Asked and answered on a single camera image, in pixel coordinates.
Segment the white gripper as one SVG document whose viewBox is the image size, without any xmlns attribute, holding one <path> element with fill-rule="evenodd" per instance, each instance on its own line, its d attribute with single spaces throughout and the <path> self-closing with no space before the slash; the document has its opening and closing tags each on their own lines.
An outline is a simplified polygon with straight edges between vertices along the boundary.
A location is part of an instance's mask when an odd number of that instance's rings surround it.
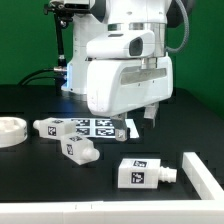
<svg viewBox="0 0 224 224">
<path fill-rule="evenodd" d="M 127 140 L 125 112 L 145 107 L 144 122 L 154 128 L 159 101 L 173 91 L 172 61 L 168 55 L 143 68 L 140 59 L 93 60 L 87 70 L 87 105 L 92 114 L 112 117 L 115 139 Z"/>
</svg>

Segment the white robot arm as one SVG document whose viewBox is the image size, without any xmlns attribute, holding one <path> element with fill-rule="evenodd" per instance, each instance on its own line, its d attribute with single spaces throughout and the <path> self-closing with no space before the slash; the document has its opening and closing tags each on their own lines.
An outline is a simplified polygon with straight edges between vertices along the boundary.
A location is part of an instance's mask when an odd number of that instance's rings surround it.
<svg viewBox="0 0 224 224">
<path fill-rule="evenodd" d="M 184 31 L 177 48 L 166 45 L 166 30 L 188 25 L 195 0 L 64 0 L 74 13 L 73 57 L 65 91 L 82 95 L 90 112 L 108 117 L 115 138 L 125 141 L 127 113 L 144 108 L 156 116 L 159 102 L 173 91 L 169 55 L 188 42 Z"/>
</svg>

